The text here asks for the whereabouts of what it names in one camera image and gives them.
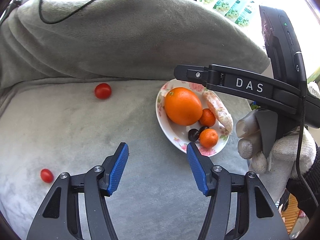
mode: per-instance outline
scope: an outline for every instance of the white glove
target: white glove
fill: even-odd
[[[310,93],[320,98],[319,87],[316,83],[308,84]],[[254,115],[250,112],[236,124],[236,134],[242,138],[238,142],[239,155],[251,159],[250,171],[259,174],[259,178],[268,190],[273,201],[282,196],[289,178],[297,179],[295,159],[298,149],[299,127],[288,135],[277,140],[266,159],[262,153],[261,134]],[[300,170],[305,174],[313,165],[316,158],[316,143],[311,134],[304,128],[300,153]]]

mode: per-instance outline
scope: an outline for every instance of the red cherry tomato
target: red cherry tomato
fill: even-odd
[[[46,183],[51,183],[53,182],[53,174],[51,171],[49,171],[48,169],[42,169],[40,171],[40,177],[41,179],[46,182]]]
[[[94,94],[99,99],[107,99],[111,96],[111,87],[106,83],[101,83],[94,89]]]

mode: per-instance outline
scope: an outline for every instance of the large orange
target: large orange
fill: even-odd
[[[197,95],[186,88],[172,89],[164,99],[168,117],[179,125],[192,125],[202,116],[202,105]]]

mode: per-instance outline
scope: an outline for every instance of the gray blanket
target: gray blanket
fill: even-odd
[[[40,180],[42,168],[55,177],[83,173],[125,141],[130,157],[107,199],[119,239],[196,239],[209,199],[198,191],[186,155],[157,123],[157,92],[177,64],[261,73],[269,65],[266,54],[191,0],[97,0],[57,25],[39,20],[38,2],[13,11],[0,28],[0,209],[6,219],[25,239],[51,186]],[[44,16],[58,19],[85,2],[45,0]],[[103,101],[93,94],[102,81],[113,89]],[[234,123],[250,111],[245,99],[219,97]],[[233,133],[211,159],[244,174],[237,142]],[[81,199],[84,239],[90,239]],[[229,229],[235,205],[233,196]]]
[[[88,0],[44,0],[58,20]],[[266,53],[220,14],[192,0],[97,0],[67,20],[44,24],[39,0],[0,29],[0,88],[48,77],[170,80],[177,64],[228,65],[262,73]]]

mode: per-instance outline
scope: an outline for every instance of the black cable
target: black cable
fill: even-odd
[[[306,97],[302,97],[302,109],[301,109],[301,120],[300,120],[300,131],[299,131],[299,139],[298,139],[298,149],[297,149],[297,157],[296,157],[296,170],[297,170],[297,175],[299,179],[301,180],[302,184],[307,188],[309,191],[311,197],[313,198],[313,201],[318,207],[318,200],[316,199],[315,194],[312,192],[312,189],[306,182],[305,178],[301,174],[300,170],[300,152],[301,152],[301,147],[302,147],[302,139],[303,139],[303,130],[304,130],[304,119],[306,116]]]
[[[10,13],[15,8],[18,8],[20,5],[21,5],[21,0],[15,0],[8,5],[8,7],[4,11],[4,14],[2,15],[2,18],[0,19],[0,26],[3,24],[4,20],[9,17]]]
[[[69,17],[71,17],[72,15],[76,14],[78,11],[81,11],[83,8],[87,7],[89,4],[93,3],[95,0],[90,0],[89,2],[85,3],[84,5],[82,5],[81,7],[79,7],[78,9],[74,10],[72,13],[70,13],[69,15],[63,17],[62,19],[58,20],[58,21],[47,21],[46,19],[44,19],[43,15],[42,15],[42,2],[43,0],[39,1],[39,17],[40,20],[42,20],[43,23],[45,24],[56,24],[56,23],[60,23],[66,19],[68,19]]]

